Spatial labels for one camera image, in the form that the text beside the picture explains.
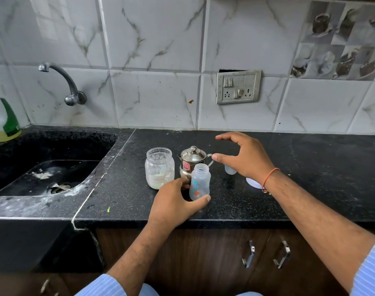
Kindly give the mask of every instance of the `faucet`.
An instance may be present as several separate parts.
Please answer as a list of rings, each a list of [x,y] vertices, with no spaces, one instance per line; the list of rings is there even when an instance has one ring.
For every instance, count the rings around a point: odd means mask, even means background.
[[[73,106],[75,104],[83,105],[86,103],[86,100],[87,100],[86,95],[82,91],[79,91],[77,89],[77,86],[75,85],[74,81],[71,79],[70,75],[67,74],[67,72],[64,69],[62,69],[57,64],[54,64],[53,62],[42,62],[42,64],[38,66],[39,71],[48,73],[49,69],[54,69],[59,74],[61,74],[64,77],[64,79],[66,79],[68,86],[70,87],[70,95],[64,98],[64,102],[67,105],[69,106]]]

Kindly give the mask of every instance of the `red label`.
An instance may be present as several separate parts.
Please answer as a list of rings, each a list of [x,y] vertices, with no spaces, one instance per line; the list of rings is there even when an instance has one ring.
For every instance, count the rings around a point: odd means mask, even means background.
[[[185,161],[183,162],[183,166],[185,170],[190,170],[190,164],[186,163]]]

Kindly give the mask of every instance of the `sink drain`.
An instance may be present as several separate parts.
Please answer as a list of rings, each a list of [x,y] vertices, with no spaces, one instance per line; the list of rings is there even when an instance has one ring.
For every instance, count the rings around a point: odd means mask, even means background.
[[[69,184],[61,184],[61,185],[54,184],[51,187],[51,194],[57,194],[57,193],[66,191],[68,189],[71,189],[71,185],[69,185]]]

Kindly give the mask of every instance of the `yellow liquid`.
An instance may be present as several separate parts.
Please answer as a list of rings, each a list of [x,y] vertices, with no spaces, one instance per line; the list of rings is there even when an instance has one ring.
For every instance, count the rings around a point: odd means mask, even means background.
[[[18,137],[20,134],[22,134],[22,130],[19,130],[19,132],[13,134],[12,136],[7,136],[7,134],[4,131],[0,131],[0,142],[5,142],[14,139]]]

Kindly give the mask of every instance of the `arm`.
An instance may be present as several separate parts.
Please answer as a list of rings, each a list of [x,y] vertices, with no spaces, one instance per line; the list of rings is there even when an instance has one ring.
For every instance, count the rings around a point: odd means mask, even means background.
[[[241,147],[238,156],[213,154],[212,158],[241,175],[263,183],[274,168],[262,144],[242,133],[226,133]],[[375,235],[333,211],[279,171],[265,183],[290,220],[338,282],[350,292],[353,279],[375,244]]]
[[[157,252],[170,233],[211,200],[205,195],[194,202],[182,198],[182,178],[165,184],[153,201],[148,223],[133,244],[107,272],[128,296],[137,296]]]

